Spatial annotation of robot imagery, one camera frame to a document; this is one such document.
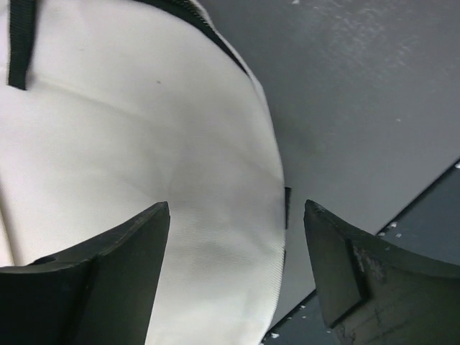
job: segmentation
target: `canvas bag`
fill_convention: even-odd
[[[275,312],[285,221],[259,83],[195,3],[38,4],[27,90],[0,85],[0,265],[168,201],[146,344],[258,345]],[[0,78],[11,84],[9,23],[0,0]]]

